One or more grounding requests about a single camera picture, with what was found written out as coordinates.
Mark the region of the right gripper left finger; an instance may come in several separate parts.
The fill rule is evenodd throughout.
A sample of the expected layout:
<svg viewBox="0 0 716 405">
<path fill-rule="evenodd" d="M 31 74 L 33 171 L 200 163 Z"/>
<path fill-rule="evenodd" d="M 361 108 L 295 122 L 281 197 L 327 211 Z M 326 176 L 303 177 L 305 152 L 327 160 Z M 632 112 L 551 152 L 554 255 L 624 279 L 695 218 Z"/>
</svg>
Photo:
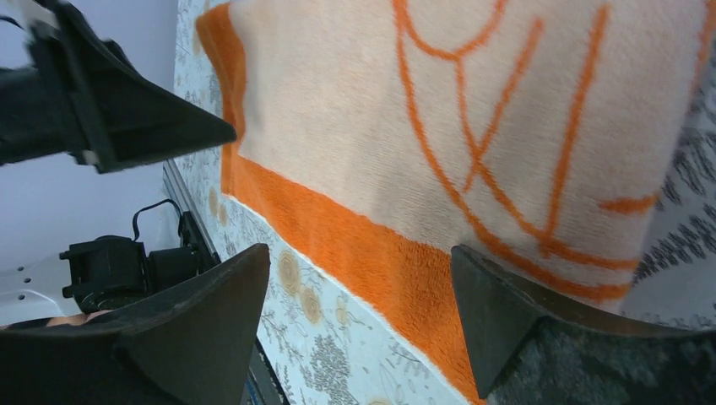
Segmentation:
<svg viewBox="0 0 716 405">
<path fill-rule="evenodd" d="M 269 280 L 265 244 L 80 326 L 1 334 L 4 404 L 237 404 Z"/>
</svg>

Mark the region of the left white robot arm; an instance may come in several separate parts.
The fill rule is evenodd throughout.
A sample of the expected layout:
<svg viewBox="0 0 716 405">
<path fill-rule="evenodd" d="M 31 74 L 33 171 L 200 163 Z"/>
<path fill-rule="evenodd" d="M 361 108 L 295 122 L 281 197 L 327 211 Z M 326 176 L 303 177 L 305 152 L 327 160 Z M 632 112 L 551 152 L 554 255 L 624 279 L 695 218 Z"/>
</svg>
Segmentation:
<svg viewBox="0 0 716 405">
<path fill-rule="evenodd" d="M 233 127 L 144 78 L 66 1 L 18 1 L 30 65 L 1 71 L 1 162 L 71 155 L 113 173 L 236 140 Z M 147 252 L 138 234 L 71 245 L 1 275 L 1 322 L 111 311 L 210 269 L 193 217 L 178 214 L 177 248 Z"/>
</svg>

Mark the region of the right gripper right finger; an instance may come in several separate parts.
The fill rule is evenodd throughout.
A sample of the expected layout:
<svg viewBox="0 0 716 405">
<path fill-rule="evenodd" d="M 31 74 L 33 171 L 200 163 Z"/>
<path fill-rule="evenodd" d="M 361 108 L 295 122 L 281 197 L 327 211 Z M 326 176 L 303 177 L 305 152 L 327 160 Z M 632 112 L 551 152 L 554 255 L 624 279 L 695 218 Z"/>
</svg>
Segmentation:
<svg viewBox="0 0 716 405">
<path fill-rule="evenodd" d="M 489 404 L 712 404 L 715 333 L 618 316 L 459 245 L 453 290 Z"/>
</svg>

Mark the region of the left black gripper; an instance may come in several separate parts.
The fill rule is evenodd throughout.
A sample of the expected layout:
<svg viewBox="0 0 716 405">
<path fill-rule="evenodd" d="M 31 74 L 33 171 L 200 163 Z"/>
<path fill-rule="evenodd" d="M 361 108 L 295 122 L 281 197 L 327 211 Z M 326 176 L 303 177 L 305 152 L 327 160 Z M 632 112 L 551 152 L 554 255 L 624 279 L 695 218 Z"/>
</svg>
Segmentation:
<svg viewBox="0 0 716 405">
<path fill-rule="evenodd" d="M 231 124 L 144 78 L 72 4 L 27 34 L 31 64 L 1 69 L 1 164 L 66 153 L 100 173 L 236 141 Z"/>
</svg>

